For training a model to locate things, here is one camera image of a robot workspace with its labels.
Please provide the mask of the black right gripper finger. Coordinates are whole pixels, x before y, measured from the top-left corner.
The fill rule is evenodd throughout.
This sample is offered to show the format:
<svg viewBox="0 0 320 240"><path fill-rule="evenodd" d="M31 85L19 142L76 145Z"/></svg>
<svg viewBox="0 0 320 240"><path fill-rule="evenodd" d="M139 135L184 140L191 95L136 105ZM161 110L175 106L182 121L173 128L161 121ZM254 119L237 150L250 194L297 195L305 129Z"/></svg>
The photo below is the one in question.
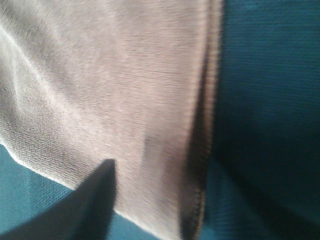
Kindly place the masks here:
<svg viewBox="0 0 320 240"><path fill-rule="evenodd" d="M79 187L2 240L105 240L116 201L116 165L105 160Z"/></svg>

